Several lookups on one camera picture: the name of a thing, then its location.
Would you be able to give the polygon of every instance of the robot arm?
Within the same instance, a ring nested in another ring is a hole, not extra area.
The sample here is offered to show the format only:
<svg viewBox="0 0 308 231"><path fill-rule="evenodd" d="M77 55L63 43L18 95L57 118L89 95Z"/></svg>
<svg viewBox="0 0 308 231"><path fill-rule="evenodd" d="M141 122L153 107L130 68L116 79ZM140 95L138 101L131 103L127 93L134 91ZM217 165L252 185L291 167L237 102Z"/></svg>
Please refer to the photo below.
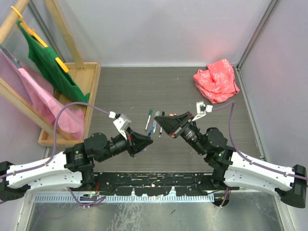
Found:
<svg viewBox="0 0 308 231"><path fill-rule="evenodd" d="M248 162L233 147L227 145L227 139L217 128L209 128L206 134L201 134L196 120L205 116L206 112L211 112L211 107L199 102L197 116L186 112L179 116L156 116L155 120L171 138L181 136L199 155L205 155L205 162L214 169L211 181L216 188L254 189L280 197L288 205L304 208L307 182L289 174L306 177L306 168L300 165L278 166L244 154L251 160ZM270 171L269 168L286 174Z"/></svg>
<svg viewBox="0 0 308 231"><path fill-rule="evenodd" d="M108 140L104 134L95 133L83 143L58 153L49 164L35 170L14 174L18 170L44 164L48 159L23 165L14 165L7 161L0 163L0 175L13 173L0 182L0 200L19 199L26 191L34 190L63 187L90 189L96 183L93 174L94 160L102 162L124 151L134 156L153 143L147 136L134 132L129 127L130 123L125 115L120 115L114 121L120 132L116 137Z"/></svg>

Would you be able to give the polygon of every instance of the yellow hanger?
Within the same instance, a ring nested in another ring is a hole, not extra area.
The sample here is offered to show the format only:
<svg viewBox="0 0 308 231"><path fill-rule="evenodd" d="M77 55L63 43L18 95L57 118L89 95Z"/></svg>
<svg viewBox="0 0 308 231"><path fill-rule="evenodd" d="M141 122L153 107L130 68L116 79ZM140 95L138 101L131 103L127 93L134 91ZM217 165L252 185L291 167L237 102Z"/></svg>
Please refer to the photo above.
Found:
<svg viewBox="0 0 308 231"><path fill-rule="evenodd" d="M35 33L35 30L31 29L30 27L28 27L28 25L26 24L26 22L24 21L24 18L23 16L19 13L19 11L11 6L11 8L18 14L19 16L19 19L21 21L21 25L26 29L26 31L29 33L29 35L33 36L37 41L38 43L43 46L44 48L48 47L48 45ZM67 66L62 62L62 60L57 57L55 58L56 62L58 63L58 65L66 72L68 73L68 68Z"/></svg>

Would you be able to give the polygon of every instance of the wooden clothes rack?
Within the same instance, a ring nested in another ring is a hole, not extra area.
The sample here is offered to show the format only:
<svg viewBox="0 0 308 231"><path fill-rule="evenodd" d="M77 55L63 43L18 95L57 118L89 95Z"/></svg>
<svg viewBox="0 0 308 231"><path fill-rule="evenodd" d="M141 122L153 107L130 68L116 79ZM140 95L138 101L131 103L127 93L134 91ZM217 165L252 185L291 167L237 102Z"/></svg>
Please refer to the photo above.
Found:
<svg viewBox="0 0 308 231"><path fill-rule="evenodd" d="M18 0L15 8L22 13L30 0ZM97 85L100 77L101 66L97 62L85 63L76 47L73 36L68 29L64 17L57 5L56 0L44 0L49 9L59 31L74 59L74 63L65 63L69 69L69 74L82 90L84 94L90 92L89 104L94 104ZM4 44L8 35L12 31L19 19L18 14L12 10L0 27L0 44ZM53 146L53 125L42 117L18 92L11 88L0 76L0 95L12 103L19 111L24 113L32 121L42 128L38 142L43 146ZM60 92L55 92L54 97L63 105L72 102ZM81 108L85 113L85 132L83 139L88 137L93 108L74 105L74 109ZM62 131L57 127L57 146L71 147L78 141L71 134Z"/></svg>

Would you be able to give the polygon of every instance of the black marker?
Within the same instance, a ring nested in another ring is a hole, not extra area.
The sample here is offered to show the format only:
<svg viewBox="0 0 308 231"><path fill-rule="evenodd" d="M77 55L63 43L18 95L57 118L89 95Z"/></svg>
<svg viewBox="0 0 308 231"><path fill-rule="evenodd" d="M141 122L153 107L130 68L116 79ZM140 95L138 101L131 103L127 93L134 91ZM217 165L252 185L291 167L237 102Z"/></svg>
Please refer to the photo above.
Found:
<svg viewBox="0 0 308 231"><path fill-rule="evenodd" d="M163 132L163 129L162 129L162 127L160 127L159 135L161 135L162 132Z"/></svg>

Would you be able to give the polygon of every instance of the wood grain surface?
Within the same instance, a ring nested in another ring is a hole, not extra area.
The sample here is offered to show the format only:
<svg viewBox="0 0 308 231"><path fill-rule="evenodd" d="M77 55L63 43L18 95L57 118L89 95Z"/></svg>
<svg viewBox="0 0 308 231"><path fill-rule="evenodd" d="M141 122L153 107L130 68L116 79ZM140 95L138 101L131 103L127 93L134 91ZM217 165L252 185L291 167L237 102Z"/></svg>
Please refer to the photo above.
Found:
<svg viewBox="0 0 308 231"><path fill-rule="evenodd" d="M193 75L204 67L107 67L102 68L95 105L104 110L127 115L131 128L138 133L145 132L145 124L150 109L153 109L150 125L156 111L176 113L187 111L196 114L196 102L205 101L196 88ZM240 150L250 156L259 157L244 97L240 91L232 97L234 115L232 134ZM207 114L197 120L197 126L205 133L209 127L217 127L229 139L228 122L230 108ZM118 134L107 115L96 110L89 134L103 132L108 138ZM99 171L212 171L181 137L171 139L164 132L159 137L159 126L152 135L153 144L132 158L121 153L105 162L96 163Z"/></svg>

